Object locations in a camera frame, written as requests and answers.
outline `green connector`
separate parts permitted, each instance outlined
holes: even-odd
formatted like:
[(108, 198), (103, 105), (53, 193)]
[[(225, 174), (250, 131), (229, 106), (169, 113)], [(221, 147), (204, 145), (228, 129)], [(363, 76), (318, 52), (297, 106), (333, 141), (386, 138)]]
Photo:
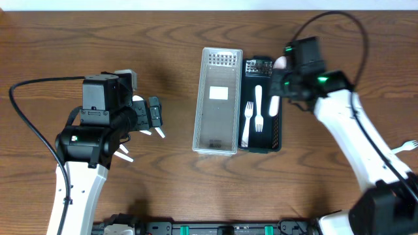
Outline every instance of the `green connector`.
[(188, 226), (181, 226), (180, 227), (180, 235), (189, 235), (189, 227)]
[(274, 228), (273, 226), (265, 226), (264, 231), (266, 235), (274, 235)]

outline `black plastic tray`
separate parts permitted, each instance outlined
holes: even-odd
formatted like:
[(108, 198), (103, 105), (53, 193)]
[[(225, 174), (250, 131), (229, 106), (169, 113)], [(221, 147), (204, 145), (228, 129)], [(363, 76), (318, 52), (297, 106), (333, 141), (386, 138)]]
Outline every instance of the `black plastic tray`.
[[(242, 79), (241, 79), (241, 97), (240, 97), (240, 122), (238, 133), (238, 147), (245, 149), (253, 153), (268, 153), (271, 151), (279, 151), (281, 149), (281, 118), (282, 118), (282, 105), (281, 99), (279, 102), (279, 112), (275, 117), (268, 115), (268, 109), (270, 106), (270, 97), (268, 96), (268, 90), (270, 89), (270, 75), (265, 74), (252, 74), (246, 73), (247, 61), (251, 60), (263, 60), (271, 61), (270, 57), (254, 56), (251, 59), (243, 60), (242, 65)], [(263, 95), (261, 99), (261, 115), (264, 119), (263, 131), (261, 133), (255, 132), (254, 119), (256, 116), (256, 103), (255, 103), (255, 86), (260, 85), (263, 88)], [(254, 114), (249, 123), (249, 141), (248, 148), (241, 146), (242, 131), (246, 118), (244, 116), (244, 110), (248, 101), (254, 102)]]

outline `green led light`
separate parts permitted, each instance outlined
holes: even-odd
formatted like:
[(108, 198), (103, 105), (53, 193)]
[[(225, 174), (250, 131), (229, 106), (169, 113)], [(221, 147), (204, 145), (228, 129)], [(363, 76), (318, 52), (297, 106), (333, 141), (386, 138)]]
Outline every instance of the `green led light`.
[(318, 81), (319, 82), (321, 82), (321, 83), (324, 83), (324, 82), (326, 82), (328, 80), (328, 78), (326, 78), (326, 77), (319, 77), (318, 78)]

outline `clear plastic container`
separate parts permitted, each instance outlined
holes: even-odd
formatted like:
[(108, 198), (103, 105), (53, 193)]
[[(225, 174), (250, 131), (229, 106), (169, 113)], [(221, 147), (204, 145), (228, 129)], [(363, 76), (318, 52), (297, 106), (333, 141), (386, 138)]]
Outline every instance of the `clear plastic container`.
[(242, 50), (204, 48), (193, 151), (232, 155), (238, 149)]

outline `white label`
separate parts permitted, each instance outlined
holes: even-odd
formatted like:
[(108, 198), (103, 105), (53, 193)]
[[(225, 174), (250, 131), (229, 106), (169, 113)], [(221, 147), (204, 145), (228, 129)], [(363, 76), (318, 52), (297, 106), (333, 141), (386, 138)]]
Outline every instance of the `white label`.
[(228, 100), (228, 88), (211, 86), (209, 90), (209, 99)]

